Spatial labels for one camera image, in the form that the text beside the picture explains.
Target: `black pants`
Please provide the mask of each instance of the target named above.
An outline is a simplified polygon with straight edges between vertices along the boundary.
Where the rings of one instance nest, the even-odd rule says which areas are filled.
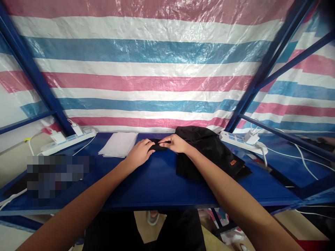
[[[206,250],[197,210],[162,212],[154,250]],[[133,212],[99,213],[86,230],[83,251],[146,250]]]

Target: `white sneaker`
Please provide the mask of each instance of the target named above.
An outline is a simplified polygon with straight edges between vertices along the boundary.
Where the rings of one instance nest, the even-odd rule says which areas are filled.
[[[150,226],[154,226],[154,225],[156,225],[157,222],[158,222],[158,219],[159,219],[159,215],[160,215],[160,214],[157,214],[156,217],[153,218],[153,217],[151,217],[151,213],[150,213],[150,211],[148,211],[148,214],[147,214],[148,224],[149,224]]]

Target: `white power strip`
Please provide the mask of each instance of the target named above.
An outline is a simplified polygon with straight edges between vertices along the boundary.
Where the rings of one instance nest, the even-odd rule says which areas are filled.
[[[59,152],[69,146],[75,145],[77,143],[80,143],[84,141],[85,139],[92,138],[97,134],[97,132],[94,129],[91,129],[91,131],[86,132],[80,136],[77,136],[76,134],[69,136],[66,138],[66,141],[60,144],[57,144],[56,142],[52,142],[49,144],[46,144],[41,147],[41,153],[44,156],[52,155],[56,152]]]
[[[254,145],[250,145],[244,142],[244,138],[242,136],[239,135],[235,135],[235,134],[231,134],[229,132],[226,131],[221,131],[219,138],[221,141],[223,142],[227,142],[229,144],[238,146],[240,148],[252,151],[254,153],[258,153],[263,155],[263,152],[261,150],[261,148],[263,148],[264,154],[268,153],[268,149],[266,148],[266,146],[261,143],[261,142],[257,142]]]

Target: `forearm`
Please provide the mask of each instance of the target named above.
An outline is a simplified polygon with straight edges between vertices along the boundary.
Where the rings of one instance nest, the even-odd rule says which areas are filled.
[[[121,162],[46,222],[18,250],[69,250],[112,191],[132,171],[125,161]]]
[[[256,250],[301,250],[279,223],[234,179],[191,147],[187,156],[202,174],[223,210]]]

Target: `stack of paper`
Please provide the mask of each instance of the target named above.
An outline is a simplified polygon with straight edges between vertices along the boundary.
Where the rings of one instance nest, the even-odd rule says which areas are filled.
[[[104,157],[125,158],[134,147],[137,134],[136,132],[113,133],[98,154],[103,154]]]

